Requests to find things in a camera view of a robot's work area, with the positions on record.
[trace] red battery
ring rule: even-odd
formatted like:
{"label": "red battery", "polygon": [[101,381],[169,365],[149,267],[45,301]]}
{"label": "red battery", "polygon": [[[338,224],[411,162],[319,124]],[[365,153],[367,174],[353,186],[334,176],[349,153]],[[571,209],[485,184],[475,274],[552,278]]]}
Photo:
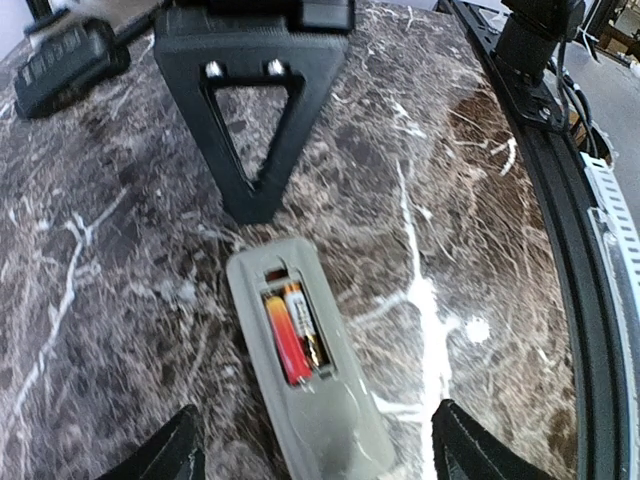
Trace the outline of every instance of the red battery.
{"label": "red battery", "polygon": [[280,297],[270,297],[266,300],[265,307],[287,380],[291,385],[297,385],[301,380],[311,378],[311,368],[302,351],[284,300]]}

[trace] screw head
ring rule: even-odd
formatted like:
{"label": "screw head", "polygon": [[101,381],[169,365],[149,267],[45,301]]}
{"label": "screw head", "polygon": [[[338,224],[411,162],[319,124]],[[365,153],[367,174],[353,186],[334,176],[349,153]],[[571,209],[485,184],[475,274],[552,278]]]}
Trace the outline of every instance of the screw head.
{"label": "screw head", "polygon": [[280,60],[278,60],[277,58],[275,60],[271,60],[268,64],[267,64],[267,73],[269,75],[272,75],[274,77],[276,76],[280,76],[280,75],[284,75],[285,74],[285,68],[284,65],[282,64],[282,62]]}
{"label": "screw head", "polygon": [[549,120],[551,117],[551,110],[548,107],[543,107],[540,109],[540,116],[543,120]]}
{"label": "screw head", "polygon": [[206,73],[207,78],[224,77],[224,72],[222,71],[222,67],[218,62],[207,63],[207,66],[204,67],[204,72]]}

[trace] marble surface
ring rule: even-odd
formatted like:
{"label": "marble surface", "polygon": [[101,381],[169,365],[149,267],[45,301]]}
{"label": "marble surface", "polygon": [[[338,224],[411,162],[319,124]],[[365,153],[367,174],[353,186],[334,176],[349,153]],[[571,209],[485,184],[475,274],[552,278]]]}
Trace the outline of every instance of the marble surface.
{"label": "marble surface", "polygon": [[[494,93],[452,17],[365,5],[273,224],[239,228],[154,64],[24,123],[0,68],[0,478],[94,478],[182,405],[207,478],[286,478],[230,299],[229,256],[319,249],[397,451],[435,478],[451,397],[572,478],[571,353],[550,245]],[[277,92],[221,95],[255,162]]]}

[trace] black electronic device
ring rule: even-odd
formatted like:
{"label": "black electronic device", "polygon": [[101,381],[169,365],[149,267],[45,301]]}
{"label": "black electronic device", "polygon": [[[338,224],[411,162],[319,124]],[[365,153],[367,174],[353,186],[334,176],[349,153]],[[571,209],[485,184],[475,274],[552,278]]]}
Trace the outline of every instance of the black electronic device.
{"label": "black electronic device", "polygon": [[44,42],[18,70],[18,115],[47,117],[85,96],[102,80],[124,72],[131,58],[115,39],[107,22],[93,19]]}

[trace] black bracket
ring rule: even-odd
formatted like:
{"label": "black bracket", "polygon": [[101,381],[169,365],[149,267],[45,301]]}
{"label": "black bracket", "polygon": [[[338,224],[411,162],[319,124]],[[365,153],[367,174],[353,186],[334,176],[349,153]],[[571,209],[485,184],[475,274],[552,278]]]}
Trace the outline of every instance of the black bracket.
{"label": "black bracket", "polygon": [[536,84],[504,64],[495,54],[500,32],[483,17],[482,8],[450,0],[441,1],[440,6],[456,14],[464,22],[467,38],[477,51],[483,53],[478,58],[486,69],[493,72],[499,83],[496,88],[501,90],[507,100],[507,108],[511,114],[532,127],[562,132],[565,128],[562,110],[544,82]]}
{"label": "black bracket", "polygon": [[51,15],[51,5],[48,0],[27,0],[27,6],[33,16],[33,19],[38,21],[49,15]]}
{"label": "black bracket", "polygon": [[[157,19],[156,61],[225,209],[238,223],[268,222],[279,208],[344,61],[346,33],[353,27],[353,4],[349,8],[347,28],[338,29],[334,22],[324,31],[317,24],[294,28],[284,15],[231,16],[207,8],[172,8]],[[265,85],[284,86],[289,100],[267,158],[252,181],[242,168],[215,91]]]}

